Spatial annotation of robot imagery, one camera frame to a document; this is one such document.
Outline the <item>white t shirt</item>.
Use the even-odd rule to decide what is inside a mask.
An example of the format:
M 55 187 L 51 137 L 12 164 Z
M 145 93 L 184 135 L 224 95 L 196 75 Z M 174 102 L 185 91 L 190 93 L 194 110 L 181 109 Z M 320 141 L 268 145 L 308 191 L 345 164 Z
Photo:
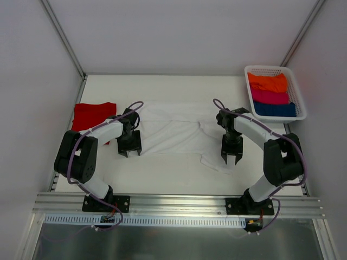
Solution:
M 224 174 L 235 170 L 235 159 L 221 156 L 224 129 L 217 108 L 207 103 L 147 102 L 139 109 L 141 155 L 198 154 L 200 163 Z

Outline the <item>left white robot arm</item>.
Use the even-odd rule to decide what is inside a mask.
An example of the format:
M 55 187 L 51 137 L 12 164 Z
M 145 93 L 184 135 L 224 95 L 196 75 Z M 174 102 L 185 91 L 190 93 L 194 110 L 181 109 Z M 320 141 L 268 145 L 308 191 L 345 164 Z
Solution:
M 67 131 L 54 162 L 54 171 L 63 175 L 69 184 L 77 185 L 94 200 L 100 211 L 108 211 L 114 204 L 112 188 L 94 175 L 98 148 L 116 139 L 117 151 L 128 157 L 129 152 L 142 151 L 140 116 L 129 107 L 122 115 L 113 115 L 104 122 L 83 131 Z

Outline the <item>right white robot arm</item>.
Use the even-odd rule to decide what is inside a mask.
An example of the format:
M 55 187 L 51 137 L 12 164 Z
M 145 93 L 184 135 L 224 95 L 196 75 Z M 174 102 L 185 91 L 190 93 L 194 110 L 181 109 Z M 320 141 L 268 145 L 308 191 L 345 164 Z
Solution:
M 256 121 L 248 110 L 222 109 L 216 115 L 217 124 L 225 129 L 221 157 L 234 157 L 238 163 L 243 157 L 243 138 L 249 138 L 263 151 L 261 178 L 246 189 L 239 198 L 226 198 L 228 215 L 274 215 L 271 196 L 289 181 L 306 173 L 300 141 L 295 134 L 280 135 Z

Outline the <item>blue t shirt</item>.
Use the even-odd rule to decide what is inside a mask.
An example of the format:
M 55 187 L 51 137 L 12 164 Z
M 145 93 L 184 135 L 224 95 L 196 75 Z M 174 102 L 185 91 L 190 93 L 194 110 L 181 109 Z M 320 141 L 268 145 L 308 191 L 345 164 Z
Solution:
M 255 112 L 261 116 L 296 117 L 296 106 L 293 102 L 288 105 L 268 105 L 253 102 Z

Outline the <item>folded red t shirt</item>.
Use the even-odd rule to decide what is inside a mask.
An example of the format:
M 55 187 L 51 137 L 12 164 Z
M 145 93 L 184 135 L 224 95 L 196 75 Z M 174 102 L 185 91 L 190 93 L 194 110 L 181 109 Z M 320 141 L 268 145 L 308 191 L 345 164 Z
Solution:
M 71 130 L 79 132 L 104 122 L 109 116 L 116 115 L 117 104 L 106 102 L 101 104 L 78 103 L 74 107 Z

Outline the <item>pink t shirt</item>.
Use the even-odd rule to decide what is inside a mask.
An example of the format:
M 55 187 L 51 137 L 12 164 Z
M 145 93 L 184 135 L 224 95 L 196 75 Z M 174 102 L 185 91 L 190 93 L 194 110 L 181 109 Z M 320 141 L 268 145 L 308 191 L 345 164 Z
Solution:
M 268 105 L 288 105 L 290 98 L 287 93 L 276 93 L 267 90 L 250 88 L 252 99 Z

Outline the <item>white plastic basket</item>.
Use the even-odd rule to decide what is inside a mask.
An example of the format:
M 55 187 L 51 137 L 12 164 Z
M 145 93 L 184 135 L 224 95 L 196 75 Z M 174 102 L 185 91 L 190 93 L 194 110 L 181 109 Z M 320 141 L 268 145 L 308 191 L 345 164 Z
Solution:
M 306 118 L 306 108 L 293 72 L 286 67 L 244 68 L 251 113 L 266 123 L 287 124 Z

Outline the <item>orange t shirt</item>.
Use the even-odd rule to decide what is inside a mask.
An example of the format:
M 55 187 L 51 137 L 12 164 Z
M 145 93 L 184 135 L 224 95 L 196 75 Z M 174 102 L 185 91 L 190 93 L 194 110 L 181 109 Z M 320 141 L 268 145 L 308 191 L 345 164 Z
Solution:
M 274 93 L 285 93 L 288 90 L 286 76 L 281 73 L 276 76 L 261 76 L 247 73 L 249 84 L 252 88 Z

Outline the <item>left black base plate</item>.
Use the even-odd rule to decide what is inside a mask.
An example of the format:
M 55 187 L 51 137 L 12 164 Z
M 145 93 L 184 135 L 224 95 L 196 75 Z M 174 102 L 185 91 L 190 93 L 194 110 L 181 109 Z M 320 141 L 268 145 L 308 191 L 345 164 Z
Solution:
M 122 213 L 128 213 L 130 207 L 130 196 L 116 196 L 110 195 L 108 198 L 102 201 L 117 207 Z M 85 196 L 82 204 L 82 212 L 102 212 L 110 213 L 114 208 L 105 205 L 92 198 L 91 196 Z

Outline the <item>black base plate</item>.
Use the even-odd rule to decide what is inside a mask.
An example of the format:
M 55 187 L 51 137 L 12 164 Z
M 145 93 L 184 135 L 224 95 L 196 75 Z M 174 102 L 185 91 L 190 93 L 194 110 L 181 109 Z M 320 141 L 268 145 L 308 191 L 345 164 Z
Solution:
M 270 199 L 254 202 L 247 198 L 226 198 L 227 215 L 264 215 L 273 216 L 274 207 Z
M 108 198 L 102 201 L 117 207 L 122 213 L 128 213 L 130 207 L 130 196 L 116 196 L 110 195 Z M 105 205 L 92 198 L 91 196 L 85 196 L 82 204 L 82 212 L 102 212 L 110 213 L 114 208 Z

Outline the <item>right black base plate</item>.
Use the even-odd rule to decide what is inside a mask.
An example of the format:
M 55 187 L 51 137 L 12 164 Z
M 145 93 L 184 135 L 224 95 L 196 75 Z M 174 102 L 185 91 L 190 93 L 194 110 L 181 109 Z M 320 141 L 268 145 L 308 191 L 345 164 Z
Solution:
M 273 216 L 274 207 L 270 199 L 254 202 L 247 198 L 226 198 L 227 215 L 264 215 Z

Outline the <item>aluminium mounting rail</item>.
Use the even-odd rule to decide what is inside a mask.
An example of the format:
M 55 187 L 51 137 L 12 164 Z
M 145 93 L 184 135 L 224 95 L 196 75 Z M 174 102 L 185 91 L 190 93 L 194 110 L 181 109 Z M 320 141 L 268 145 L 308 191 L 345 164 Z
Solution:
M 199 196 L 164 194 L 118 194 L 130 196 L 130 207 L 125 215 L 170 217 L 224 217 L 226 198 L 235 196 Z M 35 199 L 35 213 L 82 213 L 83 193 L 42 192 Z M 280 218 L 325 219 L 320 199 L 307 196 L 279 196 L 272 199 L 274 214 Z

